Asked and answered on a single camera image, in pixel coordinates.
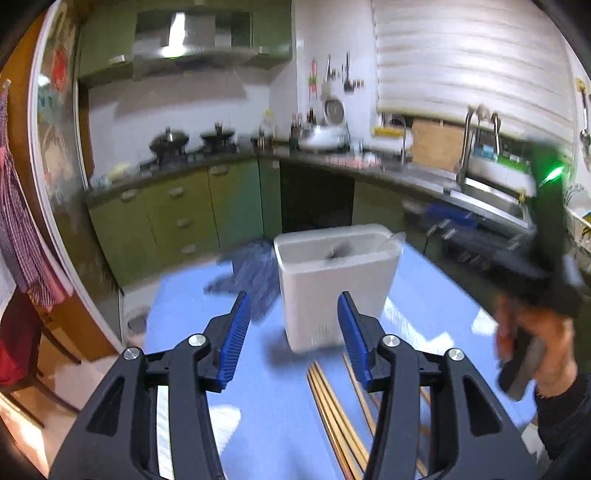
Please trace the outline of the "person's right hand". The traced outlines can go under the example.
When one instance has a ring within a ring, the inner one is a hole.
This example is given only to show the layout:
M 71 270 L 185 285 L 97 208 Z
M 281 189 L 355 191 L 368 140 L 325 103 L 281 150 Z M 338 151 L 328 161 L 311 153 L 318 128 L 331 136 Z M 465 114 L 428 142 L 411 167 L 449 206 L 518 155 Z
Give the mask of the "person's right hand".
M 513 356 L 513 333 L 520 327 L 545 345 L 545 355 L 532 375 L 536 393 L 542 398 L 564 394 L 578 376 L 574 358 L 575 336 L 573 320 L 552 310 L 527 306 L 500 295 L 496 300 L 494 318 L 498 323 L 496 350 L 500 360 Z

